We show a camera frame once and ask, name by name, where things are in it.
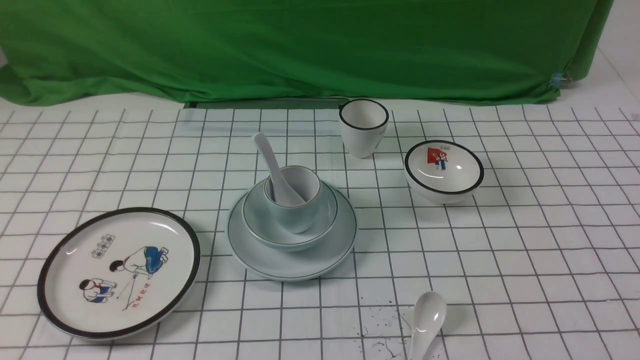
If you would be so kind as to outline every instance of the red flag illustration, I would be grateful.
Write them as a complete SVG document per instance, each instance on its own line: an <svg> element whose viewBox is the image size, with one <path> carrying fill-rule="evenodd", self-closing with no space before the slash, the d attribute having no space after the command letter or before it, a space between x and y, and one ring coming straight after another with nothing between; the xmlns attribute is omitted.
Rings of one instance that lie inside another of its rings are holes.
<svg viewBox="0 0 640 360"><path fill-rule="evenodd" d="M428 147L427 148L427 164L435 164L436 161L440 161L440 160L448 161L447 153L440 149L434 149L432 147Z"/></svg>

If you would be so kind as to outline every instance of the white plate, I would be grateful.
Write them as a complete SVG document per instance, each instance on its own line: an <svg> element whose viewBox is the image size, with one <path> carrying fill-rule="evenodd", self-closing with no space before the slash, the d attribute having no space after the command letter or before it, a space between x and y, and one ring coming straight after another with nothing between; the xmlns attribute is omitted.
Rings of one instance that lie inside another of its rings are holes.
<svg viewBox="0 0 640 360"><path fill-rule="evenodd" d="M262 244L243 221L246 193L231 205L227 236L231 253L248 270L276 281L302 281L318 277L344 260L355 243L358 220L346 196L331 187L338 200L335 223L318 244L296 252L272 249Z"/></svg>
<svg viewBox="0 0 640 360"><path fill-rule="evenodd" d="M268 247L284 251L299 251L313 246L322 235L329 231L335 221L338 202L335 194L325 183L321 183L320 196L324 204L309 229L300 234L292 234L284 229L271 215L264 198L263 180L255 185L243 203L243 219L258 240Z"/></svg>
<svg viewBox="0 0 640 360"><path fill-rule="evenodd" d="M73 336L121 338L167 315L199 264L198 238L183 219L160 209L120 209L62 239L40 272L38 303Z"/></svg>

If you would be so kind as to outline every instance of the grid tablecloth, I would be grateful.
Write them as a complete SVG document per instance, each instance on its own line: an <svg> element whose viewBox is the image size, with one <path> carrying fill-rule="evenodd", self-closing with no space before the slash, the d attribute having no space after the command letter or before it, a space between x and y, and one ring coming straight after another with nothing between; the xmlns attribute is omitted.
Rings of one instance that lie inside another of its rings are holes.
<svg viewBox="0 0 640 360"><path fill-rule="evenodd" d="M640 357L640 121L618 108L390 107L376 154L344 153L337 110L19 110L0 113L0 358L402 359L425 291L449 303L433 359ZM353 254L299 283L230 255L229 205L281 164L317 169L360 217ZM476 152L473 198L411 192L403 152L425 138ZM40 314L51 249L105 211L184 217L202 248L191 293L159 325L92 343Z"/></svg>

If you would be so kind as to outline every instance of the white spoon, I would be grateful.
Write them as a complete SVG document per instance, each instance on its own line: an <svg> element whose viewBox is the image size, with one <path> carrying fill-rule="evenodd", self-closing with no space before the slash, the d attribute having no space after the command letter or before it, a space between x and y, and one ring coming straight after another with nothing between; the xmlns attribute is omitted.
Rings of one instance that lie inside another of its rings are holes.
<svg viewBox="0 0 640 360"><path fill-rule="evenodd" d="M430 291L420 295L413 307L409 360L422 360L429 345L440 332L445 316L447 302L440 294Z"/></svg>
<svg viewBox="0 0 640 360"><path fill-rule="evenodd" d="M258 150L262 154L264 162L267 163L269 173L271 174L271 185L273 187L273 200L282 206L298 206L305 203L300 195L291 188L291 185L285 180L280 171L278 160L273 154L273 149L269 140L262 133L257 133L253 136L253 142L258 147Z"/></svg>

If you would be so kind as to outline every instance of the cartoon child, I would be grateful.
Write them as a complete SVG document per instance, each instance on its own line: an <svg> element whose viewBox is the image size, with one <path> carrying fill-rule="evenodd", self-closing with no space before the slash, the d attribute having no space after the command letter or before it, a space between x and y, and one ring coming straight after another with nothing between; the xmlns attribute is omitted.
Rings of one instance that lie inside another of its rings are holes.
<svg viewBox="0 0 640 360"><path fill-rule="evenodd" d="M117 286L115 282L102 279L85 279L80 282L80 290L83 290L84 298L96 304L107 302L109 300L107 298L113 296L113 289Z"/></svg>
<svg viewBox="0 0 640 360"><path fill-rule="evenodd" d="M444 165L446 161L447 161L447 155L446 153L443 152L440 154L440 166L442 170L447 170L447 167Z"/></svg>
<svg viewBox="0 0 640 360"><path fill-rule="evenodd" d="M167 262L169 253L165 247L158 250L157 247L146 246L127 256L124 260L116 260L111 263L109 270L112 272L127 270L135 274L144 274L149 279Z"/></svg>

